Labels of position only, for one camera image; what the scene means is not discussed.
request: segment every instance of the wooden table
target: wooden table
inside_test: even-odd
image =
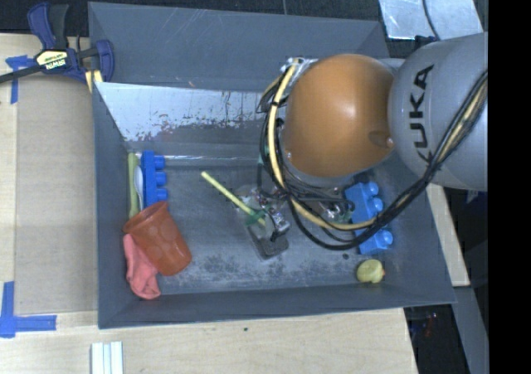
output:
[[[10,71],[6,57],[40,49],[32,35],[0,34],[0,74]],[[17,105],[10,92],[10,83],[0,85],[0,282],[15,279]],[[444,192],[430,185],[428,196],[452,284],[469,285]],[[128,374],[418,372],[400,308],[113,330],[99,330],[96,319],[96,311],[59,313],[56,331],[0,338],[0,372],[89,373],[91,343],[116,341]]]

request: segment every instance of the red rag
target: red rag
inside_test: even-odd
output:
[[[156,277],[158,271],[130,234],[124,235],[124,253],[127,260],[125,278],[133,293],[143,299],[156,299],[160,296]]]

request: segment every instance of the yellow ball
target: yellow ball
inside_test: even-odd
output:
[[[365,260],[356,271],[358,281],[362,283],[379,283],[384,275],[382,262],[376,259]]]

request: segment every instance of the blue lego block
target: blue lego block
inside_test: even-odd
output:
[[[145,150],[140,157],[140,168],[144,175],[144,206],[148,207],[161,200],[168,200],[164,156]]]
[[[3,284],[0,338],[14,338],[17,332],[55,331],[57,315],[17,317],[13,314],[15,283]]]
[[[24,69],[26,67],[35,66],[37,63],[28,56],[14,56],[8,57],[6,63],[13,71]],[[14,79],[11,83],[11,104],[18,101],[18,79]]]
[[[383,210],[382,199],[377,197],[378,185],[373,182],[360,182],[345,190],[345,197],[351,200],[354,205],[352,222],[363,222],[376,216]],[[365,230],[358,230],[356,236]],[[389,230],[381,229],[371,238],[359,245],[359,252],[362,255],[374,255],[382,250],[386,250],[392,244],[393,237]]]

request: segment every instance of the gray bin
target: gray bin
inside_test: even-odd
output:
[[[360,284],[355,269],[368,256],[322,249],[294,222],[289,249],[261,259],[234,206],[200,175],[207,170],[233,190],[253,183],[261,120],[252,101],[290,56],[388,57],[378,22],[103,3],[89,9],[91,40],[109,39],[116,56],[113,81],[93,92],[100,328],[455,302],[424,193],[389,226],[392,248],[376,256],[384,280]],[[203,112],[219,105],[227,117],[192,111],[161,123],[155,115],[188,104]],[[163,294],[152,301],[125,279],[121,231],[127,154],[145,149],[167,157],[169,210],[193,257],[183,272],[158,277]],[[384,204],[415,180],[396,155],[368,174]]]

